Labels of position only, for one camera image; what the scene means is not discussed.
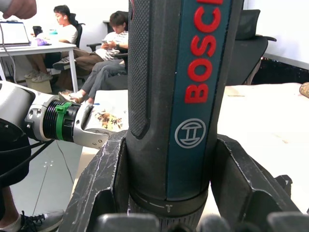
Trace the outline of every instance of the striped shirt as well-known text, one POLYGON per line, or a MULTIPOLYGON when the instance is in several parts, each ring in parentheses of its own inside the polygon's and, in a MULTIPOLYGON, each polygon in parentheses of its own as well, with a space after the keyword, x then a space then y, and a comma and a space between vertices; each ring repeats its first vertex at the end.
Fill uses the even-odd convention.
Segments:
MULTIPOLYGON (((128 36, 129 33, 127 31, 124 31, 120 34, 117 34, 116 32, 109 33, 104 40, 107 42, 115 41, 116 44, 127 44, 128 43, 128 36)), ((117 49, 103 49, 100 48, 96 51, 96 54, 98 54, 103 60, 113 60, 115 57, 113 55, 119 53, 119 50, 117 49)))

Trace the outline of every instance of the gray pants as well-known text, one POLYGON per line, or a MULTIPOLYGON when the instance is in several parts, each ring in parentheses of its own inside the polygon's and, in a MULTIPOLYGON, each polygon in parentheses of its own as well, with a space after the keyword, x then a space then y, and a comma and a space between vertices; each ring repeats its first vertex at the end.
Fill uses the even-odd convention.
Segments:
POLYGON ((121 60, 104 61, 95 64, 91 74, 82 87, 90 98, 95 98, 98 90, 108 90, 105 80, 118 74, 126 74, 123 64, 119 64, 121 60))

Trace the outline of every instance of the gray floor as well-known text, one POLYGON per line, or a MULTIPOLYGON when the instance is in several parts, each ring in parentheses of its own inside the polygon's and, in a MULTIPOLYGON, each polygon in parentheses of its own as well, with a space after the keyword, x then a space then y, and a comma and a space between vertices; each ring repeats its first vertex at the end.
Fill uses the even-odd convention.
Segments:
POLYGON ((58 209, 65 210, 69 203, 73 186, 69 171, 75 179, 82 147, 63 141, 57 141, 57 143, 50 144, 32 160, 28 176, 12 186, 17 209, 20 212, 24 210, 28 216, 58 209))

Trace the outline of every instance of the laptop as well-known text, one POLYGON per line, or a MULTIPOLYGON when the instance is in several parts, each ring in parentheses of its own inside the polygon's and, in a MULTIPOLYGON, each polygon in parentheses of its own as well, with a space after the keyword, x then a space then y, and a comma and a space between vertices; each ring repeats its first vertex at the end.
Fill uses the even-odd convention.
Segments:
MULTIPOLYGON (((30 47, 26 28, 22 22, 0 22, 3 36, 4 45, 6 48, 21 48, 30 47)), ((3 49, 2 34, 0 31, 0 49, 3 49)))

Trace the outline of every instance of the person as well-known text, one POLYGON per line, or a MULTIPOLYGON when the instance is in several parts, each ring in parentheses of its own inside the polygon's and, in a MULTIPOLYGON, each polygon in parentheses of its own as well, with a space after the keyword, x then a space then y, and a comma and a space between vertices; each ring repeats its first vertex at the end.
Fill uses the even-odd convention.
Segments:
POLYGON ((63 91, 58 94, 62 100, 74 103, 82 103, 85 96, 88 95, 89 98, 86 103, 93 104, 98 90, 108 90, 105 80, 119 74, 126 74, 123 61, 120 63, 117 60, 100 62, 95 64, 81 90, 76 93, 63 91))
MULTIPOLYGON (((21 19, 33 17, 37 12, 35 0, 0 0, 0 11, 3 17, 15 15, 21 19)), ((8 143, 0 139, 0 151, 13 150, 29 145, 27 136, 15 142, 8 143)), ((31 150, 0 155, 0 176, 25 161, 31 155, 31 150)), ((10 186, 23 180, 29 172, 29 165, 19 169, 14 175, 0 180, 0 205, 4 203, 4 215, 0 217, 1 232, 50 232, 62 221, 64 212, 52 212, 34 217, 20 215, 14 204, 10 186)))
MULTIPOLYGON (((75 44, 78 36, 76 29, 76 21, 70 21, 70 9, 66 5, 56 6, 54 13, 57 22, 62 27, 58 30, 58 38, 60 42, 75 44)), ((25 75, 26 79, 31 79, 33 82, 43 82, 52 79, 47 68, 52 68, 55 62, 61 60, 61 52, 35 54, 27 56, 31 63, 32 71, 25 75)))
MULTIPOLYGON (((127 17, 122 13, 115 12, 110 16, 110 25, 114 32, 109 33, 103 39, 101 48, 95 52, 89 53, 80 49, 74 49, 74 57, 76 63, 76 72, 78 75, 84 76, 90 74, 96 63, 115 60, 114 54, 118 54, 117 47, 126 48, 128 45, 127 17)), ((56 83, 58 87, 64 89, 72 89, 70 61, 68 52, 63 52, 63 59, 53 65, 54 69, 60 70, 59 79, 56 83)))

